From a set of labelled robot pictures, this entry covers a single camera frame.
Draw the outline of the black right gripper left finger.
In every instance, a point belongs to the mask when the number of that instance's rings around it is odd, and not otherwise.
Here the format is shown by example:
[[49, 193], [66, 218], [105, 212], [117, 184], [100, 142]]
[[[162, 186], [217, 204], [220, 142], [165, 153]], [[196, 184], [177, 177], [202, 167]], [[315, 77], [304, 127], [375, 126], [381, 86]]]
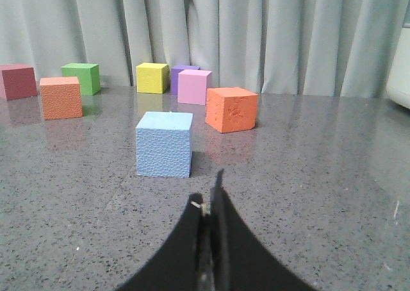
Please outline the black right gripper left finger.
[[195, 290], [202, 196], [191, 194], [180, 220], [156, 254], [119, 290]]

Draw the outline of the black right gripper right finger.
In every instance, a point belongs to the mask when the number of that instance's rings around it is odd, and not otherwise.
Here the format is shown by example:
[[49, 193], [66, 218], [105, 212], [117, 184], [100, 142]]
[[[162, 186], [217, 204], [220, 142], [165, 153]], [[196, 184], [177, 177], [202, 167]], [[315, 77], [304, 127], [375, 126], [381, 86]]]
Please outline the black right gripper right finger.
[[211, 252], [216, 290], [313, 290], [280, 263], [242, 220], [222, 187], [211, 190]]

